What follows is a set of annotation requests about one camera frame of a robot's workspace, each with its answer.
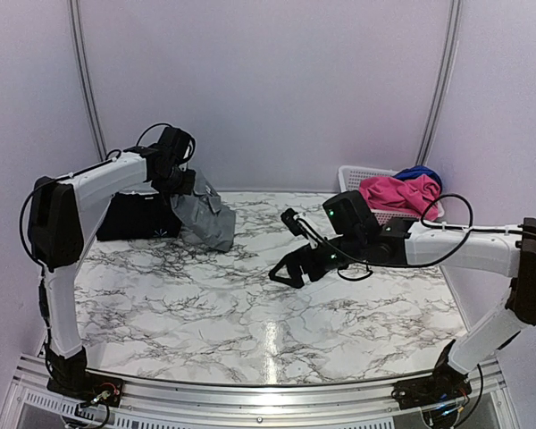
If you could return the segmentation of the grey garment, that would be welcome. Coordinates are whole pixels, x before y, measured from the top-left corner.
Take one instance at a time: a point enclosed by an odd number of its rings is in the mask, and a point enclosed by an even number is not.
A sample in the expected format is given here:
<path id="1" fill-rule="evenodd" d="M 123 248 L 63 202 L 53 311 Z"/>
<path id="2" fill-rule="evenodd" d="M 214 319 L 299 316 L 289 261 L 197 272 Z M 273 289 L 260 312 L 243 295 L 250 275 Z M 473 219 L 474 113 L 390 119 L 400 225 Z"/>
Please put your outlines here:
<path id="1" fill-rule="evenodd" d="M 236 213 L 222 202 L 214 186 L 196 169 L 195 184 L 188 195 L 171 197 L 172 212 L 207 247 L 228 252 L 232 247 Z"/>

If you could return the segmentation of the black t-shirt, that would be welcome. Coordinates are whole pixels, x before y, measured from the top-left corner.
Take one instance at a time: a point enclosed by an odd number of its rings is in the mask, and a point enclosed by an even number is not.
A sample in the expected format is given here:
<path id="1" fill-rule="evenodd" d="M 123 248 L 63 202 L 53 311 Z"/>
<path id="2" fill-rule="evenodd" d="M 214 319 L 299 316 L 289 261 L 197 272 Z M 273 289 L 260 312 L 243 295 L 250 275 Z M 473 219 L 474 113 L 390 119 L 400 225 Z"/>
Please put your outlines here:
<path id="1" fill-rule="evenodd" d="M 117 193 L 96 238 L 99 241 L 176 238 L 181 225 L 160 194 Z"/>

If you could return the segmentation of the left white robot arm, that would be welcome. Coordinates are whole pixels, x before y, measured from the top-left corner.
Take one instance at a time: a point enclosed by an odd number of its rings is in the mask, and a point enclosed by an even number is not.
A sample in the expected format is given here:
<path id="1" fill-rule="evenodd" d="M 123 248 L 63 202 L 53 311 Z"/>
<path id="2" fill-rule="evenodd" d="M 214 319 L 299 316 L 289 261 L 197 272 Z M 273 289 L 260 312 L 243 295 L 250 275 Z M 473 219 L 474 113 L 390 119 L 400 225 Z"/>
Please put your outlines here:
<path id="1" fill-rule="evenodd" d="M 87 353 L 78 333 L 74 283 L 96 228 L 82 221 L 87 212 L 103 221 L 113 196 L 149 183 L 165 196 L 188 194 L 195 174 L 183 149 L 131 147 L 117 156 L 63 176 L 42 177 L 24 200 L 19 217 L 21 244 L 39 268 L 39 309 L 46 324 L 46 369 L 55 383 L 77 398 L 95 389 L 86 370 Z"/>

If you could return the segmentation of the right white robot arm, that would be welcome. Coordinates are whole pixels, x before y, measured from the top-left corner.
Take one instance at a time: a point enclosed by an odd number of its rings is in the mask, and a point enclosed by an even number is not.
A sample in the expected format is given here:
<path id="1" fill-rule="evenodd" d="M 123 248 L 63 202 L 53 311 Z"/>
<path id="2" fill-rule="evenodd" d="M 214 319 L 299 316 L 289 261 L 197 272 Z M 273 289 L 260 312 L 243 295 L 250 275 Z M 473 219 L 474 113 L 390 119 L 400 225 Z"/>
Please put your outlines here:
<path id="1" fill-rule="evenodd" d="M 468 374 L 527 327 L 536 326 L 536 220 L 519 225 L 446 226 L 395 217 L 380 225 L 369 214 L 329 212 L 336 237 L 326 239 L 302 214 L 289 209 L 282 221 L 309 242 L 284 256 L 269 272 L 275 282 L 300 289 L 327 273 L 361 264 L 369 268 L 440 266 L 495 274 L 507 291 L 466 334 L 440 353 L 431 374 L 396 383 L 401 407 L 450 400 L 470 392 Z"/>

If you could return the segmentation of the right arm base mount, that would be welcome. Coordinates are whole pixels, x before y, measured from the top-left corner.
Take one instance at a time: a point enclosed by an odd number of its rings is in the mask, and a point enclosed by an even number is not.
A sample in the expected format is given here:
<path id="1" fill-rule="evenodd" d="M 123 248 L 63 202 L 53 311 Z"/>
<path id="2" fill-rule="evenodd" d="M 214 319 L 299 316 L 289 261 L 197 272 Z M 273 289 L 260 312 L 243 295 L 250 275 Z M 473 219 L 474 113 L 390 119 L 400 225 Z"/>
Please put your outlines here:
<path id="1" fill-rule="evenodd" d="M 401 409 L 409 409 L 460 399 L 471 393 L 471 384 L 464 375 L 431 374 L 396 382 L 391 398 Z"/>

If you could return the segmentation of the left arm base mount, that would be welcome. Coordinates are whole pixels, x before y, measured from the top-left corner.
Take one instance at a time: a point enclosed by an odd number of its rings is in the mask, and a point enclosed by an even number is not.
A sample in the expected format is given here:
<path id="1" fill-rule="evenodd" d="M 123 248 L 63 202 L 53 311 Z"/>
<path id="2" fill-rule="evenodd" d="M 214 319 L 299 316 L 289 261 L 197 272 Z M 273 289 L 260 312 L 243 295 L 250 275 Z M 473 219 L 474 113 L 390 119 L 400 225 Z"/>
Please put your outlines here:
<path id="1" fill-rule="evenodd" d="M 109 391 L 110 395 L 105 399 L 105 403 L 110 407 L 120 405 L 123 387 L 124 381 L 121 378 L 89 372 L 86 372 L 85 382 L 78 388 L 67 389 L 53 379 L 49 379 L 46 385 L 46 388 L 51 392 L 81 400 L 82 402 L 90 402 L 95 396 L 104 391 Z"/>

